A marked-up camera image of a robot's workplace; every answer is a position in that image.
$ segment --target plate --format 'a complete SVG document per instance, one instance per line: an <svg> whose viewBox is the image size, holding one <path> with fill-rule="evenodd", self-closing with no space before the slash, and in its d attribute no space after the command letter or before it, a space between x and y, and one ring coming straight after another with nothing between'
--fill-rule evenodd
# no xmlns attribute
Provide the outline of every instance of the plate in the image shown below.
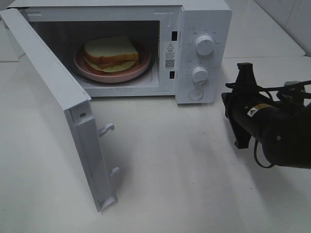
<svg viewBox="0 0 311 233"><path fill-rule="evenodd" d="M139 54L139 64L133 65L127 70L114 72L114 73L106 73L103 75L94 74L85 65L83 58L83 46L81 46L74 54L73 59L76 67L79 72L92 80L102 82L102 83L121 83L131 79L134 79L141 75L147 68L150 63L151 53L146 50L146 48L140 43L133 43L134 47L138 51Z"/></svg>

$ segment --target microwave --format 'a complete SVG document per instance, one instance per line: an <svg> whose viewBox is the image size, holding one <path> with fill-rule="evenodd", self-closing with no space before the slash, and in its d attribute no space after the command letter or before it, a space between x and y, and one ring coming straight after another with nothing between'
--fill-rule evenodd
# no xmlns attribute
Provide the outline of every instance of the microwave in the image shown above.
<svg viewBox="0 0 311 233"><path fill-rule="evenodd" d="M175 96L213 102L231 11L224 0L16 0L0 12L42 114L67 154L78 154L98 211L116 201L91 97ZM127 36L148 51L131 80L105 83L75 62L87 41Z"/></svg>

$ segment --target microwave door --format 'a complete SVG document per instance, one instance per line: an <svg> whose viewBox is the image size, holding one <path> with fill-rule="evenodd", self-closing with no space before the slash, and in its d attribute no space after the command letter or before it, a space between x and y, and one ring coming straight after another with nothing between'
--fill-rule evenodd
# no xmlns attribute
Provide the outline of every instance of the microwave door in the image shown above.
<svg viewBox="0 0 311 233"><path fill-rule="evenodd" d="M43 117L62 145L78 180L82 180L82 185L87 180L97 210L102 210L114 203L115 197L99 137L114 126L107 124L97 129L89 95L17 9L0 11L0 17L0 27L8 32Z"/></svg>

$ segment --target sticker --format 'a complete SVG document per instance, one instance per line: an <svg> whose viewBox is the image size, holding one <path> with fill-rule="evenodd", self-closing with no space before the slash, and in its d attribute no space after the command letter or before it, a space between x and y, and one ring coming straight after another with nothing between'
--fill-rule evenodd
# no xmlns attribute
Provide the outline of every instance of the sticker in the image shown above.
<svg viewBox="0 0 311 233"><path fill-rule="evenodd" d="M267 107L272 107L272 106L269 105L269 104L267 104L267 103L260 103L260 104L257 104L256 106L252 107L252 108L247 112L247 114L248 114L250 117L253 117L253 115L255 115L255 113L258 112L260 109L267 108Z"/></svg>
<svg viewBox="0 0 311 233"><path fill-rule="evenodd" d="M177 52L178 52L178 42L168 41L163 43L164 50L164 69L172 70L176 68Z"/></svg>

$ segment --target white table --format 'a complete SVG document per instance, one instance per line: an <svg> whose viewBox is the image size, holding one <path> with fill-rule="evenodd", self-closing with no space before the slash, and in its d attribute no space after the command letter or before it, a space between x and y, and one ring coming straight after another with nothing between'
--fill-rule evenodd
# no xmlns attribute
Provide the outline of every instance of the white table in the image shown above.
<svg viewBox="0 0 311 233"><path fill-rule="evenodd" d="M305 52L253 0L226 1L232 9L232 20L225 58L305 55ZM0 28L0 41L7 40ZM7 43L0 43L1 61L17 61Z"/></svg>
<svg viewBox="0 0 311 233"><path fill-rule="evenodd" d="M311 170L260 168L234 147L220 93L238 62L258 84L308 80L311 58L224 59L213 104L173 97L92 100L119 201L97 213L81 167L68 159L18 63L0 64L0 232L296 233L311 223ZM78 155L73 155L79 162Z"/></svg>

